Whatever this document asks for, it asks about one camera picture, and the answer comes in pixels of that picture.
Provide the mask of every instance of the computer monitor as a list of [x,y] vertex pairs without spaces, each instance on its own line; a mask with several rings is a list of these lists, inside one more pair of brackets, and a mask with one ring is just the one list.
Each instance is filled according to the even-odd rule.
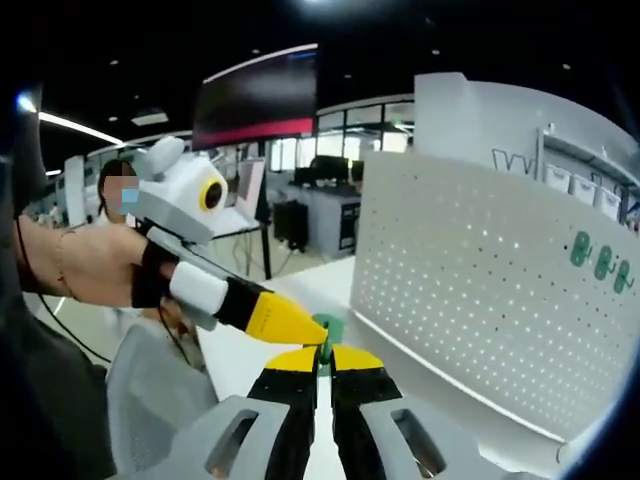
[[351,180],[361,182],[364,177],[364,161],[354,160],[351,162]]
[[296,185],[312,185],[315,181],[316,177],[312,168],[299,167],[293,172],[293,183]]
[[207,78],[196,104],[193,150],[311,133],[317,47],[271,53]]
[[238,165],[239,179],[235,207],[250,219],[256,218],[264,165],[264,160],[247,160]]
[[349,162],[344,157],[318,155],[311,161],[311,168],[318,180],[336,180],[339,183],[349,180]]

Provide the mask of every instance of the black ceiling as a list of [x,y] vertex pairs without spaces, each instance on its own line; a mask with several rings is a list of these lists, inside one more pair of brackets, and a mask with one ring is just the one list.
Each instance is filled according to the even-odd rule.
[[[321,45],[318,108],[409,93],[414,74],[434,71],[545,90],[628,129],[614,87],[627,93],[633,109],[640,105],[630,88],[638,79],[633,59],[621,50],[633,38],[633,14],[620,9],[562,0],[511,6],[479,0],[227,3],[215,9],[213,2],[172,5],[182,5],[180,11],[156,4],[156,11],[144,13],[118,13],[113,4],[105,11],[56,3],[28,17],[28,32],[5,26],[0,41],[14,48],[4,64],[15,65],[17,80],[44,79],[45,111],[124,140],[190,129],[205,77],[251,58],[254,50],[310,42]],[[163,109],[169,123],[137,127],[130,121],[149,107]],[[49,169],[107,145],[42,126]]]

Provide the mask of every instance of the white shelf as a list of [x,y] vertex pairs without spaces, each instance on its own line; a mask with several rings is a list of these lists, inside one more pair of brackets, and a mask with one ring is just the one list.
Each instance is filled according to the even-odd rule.
[[623,187],[628,188],[632,195],[640,195],[640,180],[626,168],[608,159],[604,153],[598,153],[590,148],[579,146],[576,142],[562,138],[548,130],[543,132],[543,144],[545,147],[565,153],[587,165],[591,165]]

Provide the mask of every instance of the camera lens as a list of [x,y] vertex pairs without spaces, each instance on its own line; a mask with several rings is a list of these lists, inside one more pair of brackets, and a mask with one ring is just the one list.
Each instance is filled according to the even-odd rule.
[[216,182],[207,189],[207,193],[204,195],[204,204],[209,210],[212,210],[218,206],[221,198],[222,186]]

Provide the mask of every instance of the white wall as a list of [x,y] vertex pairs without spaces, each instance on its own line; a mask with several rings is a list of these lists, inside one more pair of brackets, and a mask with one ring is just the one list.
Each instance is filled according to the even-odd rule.
[[[538,130],[554,133],[632,172],[636,142],[603,116],[564,98],[529,88],[468,81],[461,73],[415,78],[415,151],[462,158],[499,170],[535,171]],[[544,151],[545,161],[600,183],[593,168],[577,159]],[[602,185],[617,190],[609,178]]]

